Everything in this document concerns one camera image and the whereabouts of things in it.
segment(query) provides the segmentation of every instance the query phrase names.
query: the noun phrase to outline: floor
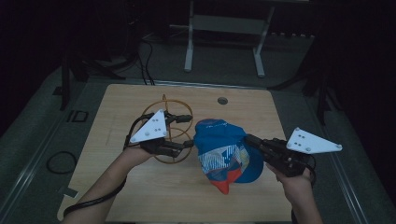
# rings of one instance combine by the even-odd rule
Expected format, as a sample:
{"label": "floor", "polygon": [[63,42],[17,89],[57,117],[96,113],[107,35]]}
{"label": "floor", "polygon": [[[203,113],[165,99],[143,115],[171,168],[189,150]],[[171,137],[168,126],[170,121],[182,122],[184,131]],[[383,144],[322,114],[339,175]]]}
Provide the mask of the floor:
{"label": "floor", "polygon": [[[196,37],[192,71],[185,73],[185,36],[186,30],[179,28],[173,30],[167,43],[154,34],[144,36],[147,43],[141,44],[140,56],[156,85],[265,90],[296,73],[313,40],[269,35],[262,51],[266,76],[259,78],[249,44],[211,42],[207,35],[205,39]],[[134,63],[116,71],[126,80],[110,79],[93,70],[89,70],[87,82],[72,79],[71,101],[65,111],[59,110],[61,97],[53,95],[61,85],[61,69],[45,80],[0,140],[1,223],[59,223],[58,208],[72,176],[67,171],[74,163],[66,153],[52,157],[64,151],[78,157],[106,87],[111,83],[144,85],[141,70],[140,63]],[[396,223],[396,210],[343,111],[328,100],[326,125],[321,125],[315,115],[318,97],[303,96],[303,85],[300,81],[271,93],[286,136],[300,127],[344,147],[341,152],[316,156],[318,182],[314,192],[325,223]],[[87,120],[71,121],[69,116],[76,111],[87,112]],[[48,162],[56,166],[49,169]],[[66,174],[55,174],[53,169]]]}

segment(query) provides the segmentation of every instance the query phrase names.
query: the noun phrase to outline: white bracket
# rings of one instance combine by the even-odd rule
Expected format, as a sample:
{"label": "white bracket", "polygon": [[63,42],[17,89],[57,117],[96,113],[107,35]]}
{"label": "white bracket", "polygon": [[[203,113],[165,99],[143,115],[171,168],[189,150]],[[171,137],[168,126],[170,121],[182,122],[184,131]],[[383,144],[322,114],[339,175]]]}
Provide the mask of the white bracket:
{"label": "white bracket", "polygon": [[134,136],[131,137],[130,141],[131,143],[138,143],[165,137],[166,135],[165,114],[163,110],[160,109],[134,134]]}
{"label": "white bracket", "polygon": [[303,152],[305,154],[316,154],[322,152],[341,151],[343,146],[330,142],[326,139],[296,128],[291,135],[286,148]]}

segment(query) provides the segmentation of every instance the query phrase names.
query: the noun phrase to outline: table top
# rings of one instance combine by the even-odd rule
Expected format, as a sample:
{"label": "table top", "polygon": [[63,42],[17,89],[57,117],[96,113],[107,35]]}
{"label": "table top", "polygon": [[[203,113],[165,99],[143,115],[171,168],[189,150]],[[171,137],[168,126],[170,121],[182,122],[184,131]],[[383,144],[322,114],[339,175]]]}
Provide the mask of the table top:
{"label": "table top", "polygon": [[[225,97],[228,104],[218,103]],[[69,188],[76,198],[64,196],[58,212],[76,203],[102,172],[122,152],[125,135],[143,111],[168,109],[174,115],[190,114],[176,101],[187,104],[193,121],[172,124],[173,141],[182,143],[194,136],[201,119],[224,119],[260,138],[285,139],[269,91],[177,86],[108,86],[82,149]],[[180,130],[187,134],[180,135]],[[129,222],[244,222],[290,220],[290,204],[275,175],[264,167],[262,175],[248,184],[233,183],[228,195],[210,184],[202,172],[197,149],[178,163],[155,158],[135,167],[119,193],[107,221]]]}

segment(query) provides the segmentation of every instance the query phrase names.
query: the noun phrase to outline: human arm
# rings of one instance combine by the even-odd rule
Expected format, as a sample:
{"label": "human arm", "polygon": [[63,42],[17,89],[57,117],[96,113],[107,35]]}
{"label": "human arm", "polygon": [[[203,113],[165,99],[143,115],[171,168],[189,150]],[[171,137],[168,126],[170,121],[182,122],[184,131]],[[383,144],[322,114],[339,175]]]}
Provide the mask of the human arm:
{"label": "human arm", "polygon": [[302,175],[286,177],[273,166],[268,163],[266,163],[266,165],[272,172],[274,172],[277,180],[282,183],[283,189],[285,190],[285,196],[291,203],[298,223],[323,223],[312,191],[310,171],[305,169]]}
{"label": "human arm", "polygon": [[[147,161],[152,156],[141,148],[125,148],[81,197],[78,203],[84,203],[107,195],[123,182],[135,166]],[[62,223],[104,223],[114,199],[115,197],[103,203],[73,211],[64,218]]]}

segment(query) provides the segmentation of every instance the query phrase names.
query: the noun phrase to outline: blue cap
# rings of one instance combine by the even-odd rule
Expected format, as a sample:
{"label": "blue cap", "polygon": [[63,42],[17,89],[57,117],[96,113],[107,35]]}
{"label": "blue cap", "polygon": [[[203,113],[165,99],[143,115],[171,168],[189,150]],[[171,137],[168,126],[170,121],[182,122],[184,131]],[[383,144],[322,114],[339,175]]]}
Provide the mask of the blue cap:
{"label": "blue cap", "polygon": [[195,126],[194,144],[204,174],[222,193],[229,184],[250,183],[262,173],[263,157],[248,146],[245,131],[223,119],[203,119]]}

